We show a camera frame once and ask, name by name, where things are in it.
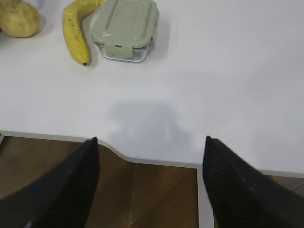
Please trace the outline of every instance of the green plastic lid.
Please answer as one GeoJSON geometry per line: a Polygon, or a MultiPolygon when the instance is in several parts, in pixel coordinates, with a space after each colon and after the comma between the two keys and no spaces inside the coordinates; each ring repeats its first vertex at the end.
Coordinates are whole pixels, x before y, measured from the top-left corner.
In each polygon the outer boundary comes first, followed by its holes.
{"type": "Polygon", "coordinates": [[[93,26],[92,39],[107,54],[133,56],[133,48],[153,42],[159,12],[153,0],[106,0],[93,26]]]}

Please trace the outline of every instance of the yellow banana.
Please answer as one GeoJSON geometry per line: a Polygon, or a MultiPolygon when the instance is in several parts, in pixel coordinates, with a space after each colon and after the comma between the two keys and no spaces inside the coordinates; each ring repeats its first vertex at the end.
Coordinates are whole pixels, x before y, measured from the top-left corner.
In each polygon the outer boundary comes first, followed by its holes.
{"type": "Polygon", "coordinates": [[[75,0],[63,12],[63,34],[72,58],[87,66],[91,63],[90,48],[81,30],[82,20],[103,6],[105,0],[75,0]]]}

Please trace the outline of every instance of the desk leg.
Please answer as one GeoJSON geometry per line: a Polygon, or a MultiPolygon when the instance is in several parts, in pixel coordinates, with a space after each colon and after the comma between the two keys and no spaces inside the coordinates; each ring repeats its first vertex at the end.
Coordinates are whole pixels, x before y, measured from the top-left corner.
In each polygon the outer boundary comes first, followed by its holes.
{"type": "Polygon", "coordinates": [[[213,211],[203,180],[202,169],[197,169],[199,195],[199,228],[214,228],[213,211]]]}
{"type": "Polygon", "coordinates": [[[4,135],[0,134],[0,145],[1,145],[1,142],[2,142],[3,139],[4,139],[4,135]]]}

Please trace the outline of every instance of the white tabletop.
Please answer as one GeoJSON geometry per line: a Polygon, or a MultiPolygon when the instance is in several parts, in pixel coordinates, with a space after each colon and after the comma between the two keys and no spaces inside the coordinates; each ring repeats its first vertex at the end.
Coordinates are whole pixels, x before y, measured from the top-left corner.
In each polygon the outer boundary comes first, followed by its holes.
{"type": "Polygon", "coordinates": [[[63,38],[71,0],[28,2],[42,31],[0,34],[0,133],[97,136],[130,161],[196,168],[210,135],[260,170],[304,173],[304,1],[157,0],[156,48],[140,64],[101,57],[96,12],[89,67],[63,38]]]}

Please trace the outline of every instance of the pear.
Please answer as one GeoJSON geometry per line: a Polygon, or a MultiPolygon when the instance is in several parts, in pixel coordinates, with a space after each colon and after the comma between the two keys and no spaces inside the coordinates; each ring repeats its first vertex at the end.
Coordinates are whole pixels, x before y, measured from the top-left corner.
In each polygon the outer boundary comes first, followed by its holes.
{"type": "Polygon", "coordinates": [[[0,0],[0,29],[12,37],[30,37],[40,27],[40,14],[22,0],[0,0]]]}

